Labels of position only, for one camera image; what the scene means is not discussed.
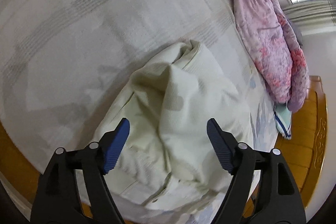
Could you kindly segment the cream white knit garment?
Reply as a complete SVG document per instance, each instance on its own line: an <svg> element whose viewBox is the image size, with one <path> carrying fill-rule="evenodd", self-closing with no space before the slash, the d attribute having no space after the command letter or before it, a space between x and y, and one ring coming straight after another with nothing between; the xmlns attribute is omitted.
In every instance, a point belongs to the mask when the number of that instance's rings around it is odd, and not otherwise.
<svg viewBox="0 0 336 224"><path fill-rule="evenodd" d="M246 100L196 41L173 44L135 71L94 138L122 118L130 133L106 183L113 194L151 210L174 210L227 191L232 177L207 136L208 120L253 144Z"/></svg>

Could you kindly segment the teal striped pillow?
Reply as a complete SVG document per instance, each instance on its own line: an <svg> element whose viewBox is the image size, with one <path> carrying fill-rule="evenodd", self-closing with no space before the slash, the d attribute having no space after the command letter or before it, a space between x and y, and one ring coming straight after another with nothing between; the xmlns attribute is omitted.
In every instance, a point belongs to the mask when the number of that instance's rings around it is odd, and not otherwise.
<svg viewBox="0 0 336 224"><path fill-rule="evenodd" d="M274 105L274 119L277 131L284 139L291 139L291 117L292 113L288 110L286 104Z"/></svg>

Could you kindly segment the pale floral bed sheet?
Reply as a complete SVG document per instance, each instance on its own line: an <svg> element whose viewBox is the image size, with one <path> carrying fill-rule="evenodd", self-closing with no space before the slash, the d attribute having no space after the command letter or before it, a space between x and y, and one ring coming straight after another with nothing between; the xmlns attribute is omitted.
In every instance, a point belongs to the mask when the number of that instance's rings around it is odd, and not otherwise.
<svg viewBox="0 0 336 224"><path fill-rule="evenodd" d="M39 171L85 147L130 75L177 42L213 54L248 104L257 149L276 141L273 104L235 26L232 0L1 0L1 122Z"/></svg>

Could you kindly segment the purple floral quilt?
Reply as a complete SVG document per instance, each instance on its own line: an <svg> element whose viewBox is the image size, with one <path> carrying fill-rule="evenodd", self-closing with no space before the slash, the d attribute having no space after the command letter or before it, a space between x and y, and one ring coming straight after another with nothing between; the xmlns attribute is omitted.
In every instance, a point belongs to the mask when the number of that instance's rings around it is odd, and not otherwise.
<svg viewBox="0 0 336 224"><path fill-rule="evenodd" d="M234 0L236 29L274 102L295 113L309 82L306 59L278 0Z"/></svg>

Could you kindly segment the wooden bed frame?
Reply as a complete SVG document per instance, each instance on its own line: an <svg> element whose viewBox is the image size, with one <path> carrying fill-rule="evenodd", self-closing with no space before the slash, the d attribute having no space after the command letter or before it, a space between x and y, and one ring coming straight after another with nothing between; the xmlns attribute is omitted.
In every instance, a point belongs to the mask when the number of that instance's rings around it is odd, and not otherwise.
<svg viewBox="0 0 336 224"><path fill-rule="evenodd" d="M308 206L322 170L327 139L327 102L321 77L311 76L303 107L292 116L292 138L278 137L280 149L294 176L304 206ZM1 182L29 210L35 198L40 173L1 129Z"/></svg>

